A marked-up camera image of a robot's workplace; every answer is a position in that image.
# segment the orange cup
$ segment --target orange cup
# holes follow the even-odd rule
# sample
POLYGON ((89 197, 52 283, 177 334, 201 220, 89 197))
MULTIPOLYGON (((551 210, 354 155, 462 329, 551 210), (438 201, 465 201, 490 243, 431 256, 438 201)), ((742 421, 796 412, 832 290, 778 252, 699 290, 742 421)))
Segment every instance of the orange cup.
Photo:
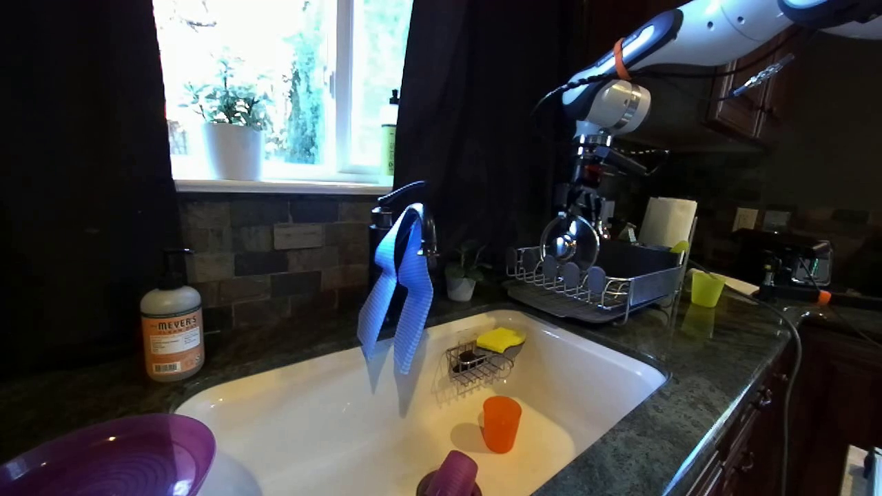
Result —
POLYGON ((832 293, 829 290, 819 290, 819 307, 828 308, 832 300, 832 293))
POLYGON ((522 405, 509 396, 487 396, 482 435, 490 452, 509 452, 519 439, 522 405))

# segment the paper towel roll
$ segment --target paper towel roll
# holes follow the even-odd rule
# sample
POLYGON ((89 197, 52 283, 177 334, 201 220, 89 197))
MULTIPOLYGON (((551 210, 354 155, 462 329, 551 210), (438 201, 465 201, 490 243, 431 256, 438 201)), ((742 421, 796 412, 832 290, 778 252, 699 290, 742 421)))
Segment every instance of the paper towel roll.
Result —
POLYGON ((691 199, 668 199, 654 197, 644 206, 639 243, 643 245, 664 245, 676 248, 686 243, 691 245, 691 227, 695 227, 697 201, 691 199))

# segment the potted plant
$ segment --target potted plant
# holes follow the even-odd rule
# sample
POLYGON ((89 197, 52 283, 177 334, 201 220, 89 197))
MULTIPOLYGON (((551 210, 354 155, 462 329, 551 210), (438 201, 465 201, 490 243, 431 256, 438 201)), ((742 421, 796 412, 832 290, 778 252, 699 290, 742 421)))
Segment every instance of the potted plant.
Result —
POLYGON ((447 263, 444 278, 450 300, 472 300, 473 286, 482 281, 479 253, 482 248, 476 243, 462 243, 461 256, 454 263, 447 263))
POLYGON ((217 86, 190 86, 192 107, 201 115, 192 155, 201 155, 217 177, 258 177, 267 97, 256 86, 235 84, 228 64, 220 66, 217 86))

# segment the yellow sponge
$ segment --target yellow sponge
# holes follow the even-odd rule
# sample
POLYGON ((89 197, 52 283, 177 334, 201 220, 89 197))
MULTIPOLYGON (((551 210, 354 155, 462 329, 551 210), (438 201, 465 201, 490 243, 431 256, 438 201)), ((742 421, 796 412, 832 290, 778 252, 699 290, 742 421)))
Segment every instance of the yellow sponge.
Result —
POLYGON ((494 329, 494 332, 476 334, 473 345, 490 352, 505 352, 509 348, 524 345, 524 334, 515 334, 509 329, 494 329))

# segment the white pot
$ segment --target white pot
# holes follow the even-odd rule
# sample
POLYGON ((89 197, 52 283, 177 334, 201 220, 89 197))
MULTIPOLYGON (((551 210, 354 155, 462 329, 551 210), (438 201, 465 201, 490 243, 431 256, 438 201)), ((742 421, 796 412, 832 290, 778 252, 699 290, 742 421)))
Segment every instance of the white pot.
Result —
POLYGON ((468 303, 473 296, 473 278, 447 277, 447 297, 468 303))
POLYGON ((190 151, 207 161, 213 177, 250 180, 264 164, 264 136, 253 126, 203 125, 190 151))

